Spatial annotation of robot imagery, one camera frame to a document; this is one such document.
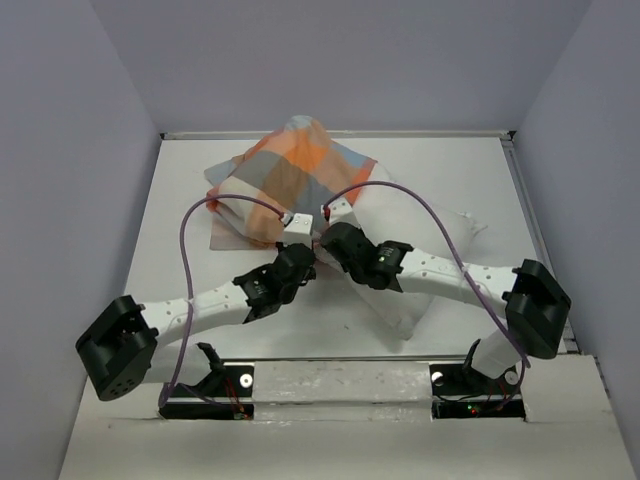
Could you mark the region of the white pillow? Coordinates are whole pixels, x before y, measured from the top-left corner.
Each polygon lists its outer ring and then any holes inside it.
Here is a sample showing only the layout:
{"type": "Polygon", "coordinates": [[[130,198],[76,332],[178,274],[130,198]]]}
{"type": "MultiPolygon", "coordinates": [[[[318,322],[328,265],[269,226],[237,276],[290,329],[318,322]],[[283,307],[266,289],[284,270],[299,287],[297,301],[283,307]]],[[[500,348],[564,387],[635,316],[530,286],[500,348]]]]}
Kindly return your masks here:
{"type": "MultiPolygon", "coordinates": [[[[351,202],[352,209],[372,243],[399,241],[439,257],[452,257],[431,215],[410,195],[384,186],[366,186],[352,193],[356,196],[351,202]]],[[[451,211],[437,204],[431,208],[461,256],[467,253],[476,235],[486,229],[468,213],[451,211]]],[[[415,327],[433,301],[427,294],[376,291],[353,280],[348,283],[401,340],[413,336],[415,327]]]]}

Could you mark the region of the orange blue checked pillowcase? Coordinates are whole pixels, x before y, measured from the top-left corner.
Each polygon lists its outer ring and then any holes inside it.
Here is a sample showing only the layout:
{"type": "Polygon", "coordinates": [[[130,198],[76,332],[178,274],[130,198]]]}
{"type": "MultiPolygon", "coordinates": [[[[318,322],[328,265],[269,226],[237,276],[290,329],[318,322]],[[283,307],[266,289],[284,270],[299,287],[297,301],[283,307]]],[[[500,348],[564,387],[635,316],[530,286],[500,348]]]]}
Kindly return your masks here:
{"type": "Polygon", "coordinates": [[[284,229],[278,212],[318,217],[330,197],[371,180],[377,166],[334,141],[318,120],[296,115],[246,152],[205,170],[209,197],[235,196],[206,208],[249,245],[271,248],[284,229]]]}

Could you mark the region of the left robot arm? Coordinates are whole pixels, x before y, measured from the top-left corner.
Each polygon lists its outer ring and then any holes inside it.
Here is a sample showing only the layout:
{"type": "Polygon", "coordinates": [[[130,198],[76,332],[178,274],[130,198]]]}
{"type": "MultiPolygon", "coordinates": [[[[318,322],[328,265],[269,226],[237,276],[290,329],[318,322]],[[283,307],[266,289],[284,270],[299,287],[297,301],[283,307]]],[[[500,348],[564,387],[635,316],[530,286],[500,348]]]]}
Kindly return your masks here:
{"type": "Polygon", "coordinates": [[[144,382],[157,351],[180,341],[186,353],[192,334],[244,325],[290,304],[315,278],[315,255],[296,243],[281,246],[271,263],[254,268],[192,299],[138,303],[112,300],[76,341],[75,348],[102,401],[116,400],[144,382]]]}

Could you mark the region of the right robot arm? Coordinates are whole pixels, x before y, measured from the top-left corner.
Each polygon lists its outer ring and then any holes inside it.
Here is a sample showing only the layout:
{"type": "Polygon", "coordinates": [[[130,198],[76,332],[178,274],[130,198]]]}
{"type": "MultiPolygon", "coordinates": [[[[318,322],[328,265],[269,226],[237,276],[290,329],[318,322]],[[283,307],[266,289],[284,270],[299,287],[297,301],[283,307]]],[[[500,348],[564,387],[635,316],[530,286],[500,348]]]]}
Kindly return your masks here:
{"type": "Polygon", "coordinates": [[[465,264],[402,242],[375,245],[345,222],[330,226],[320,245],[359,285],[485,309],[497,330],[472,345],[460,368],[462,384],[470,391],[486,390],[520,361],[558,354],[571,300],[537,260],[526,259],[517,267],[465,264]]]}

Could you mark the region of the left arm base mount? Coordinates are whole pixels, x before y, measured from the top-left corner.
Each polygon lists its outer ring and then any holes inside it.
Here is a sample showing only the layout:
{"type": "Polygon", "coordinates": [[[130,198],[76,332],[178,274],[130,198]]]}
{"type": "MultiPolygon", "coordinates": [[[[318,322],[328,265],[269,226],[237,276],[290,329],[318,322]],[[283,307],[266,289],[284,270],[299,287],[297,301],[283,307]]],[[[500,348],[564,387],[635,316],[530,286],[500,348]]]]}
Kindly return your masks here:
{"type": "Polygon", "coordinates": [[[159,416],[166,420],[252,420],[255,366],[225,362],[208,343],[198,342],[196,348],[207,359],[208,371],[193,385],[178,383],[159,407],[159,416]]]}

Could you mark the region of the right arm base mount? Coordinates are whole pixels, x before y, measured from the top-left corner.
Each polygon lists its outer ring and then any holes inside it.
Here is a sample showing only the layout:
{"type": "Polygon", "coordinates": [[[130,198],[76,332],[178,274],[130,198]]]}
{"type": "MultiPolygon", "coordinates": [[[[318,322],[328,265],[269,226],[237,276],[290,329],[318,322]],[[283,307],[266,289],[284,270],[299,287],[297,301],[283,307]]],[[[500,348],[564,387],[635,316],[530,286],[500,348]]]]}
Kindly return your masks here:
{"type": "Polygon", "coordinates": [[[430,365],[434,419],[526,417],[517,366],[491,379],[471,368],[480,339],[457,363],[430,365]]]}

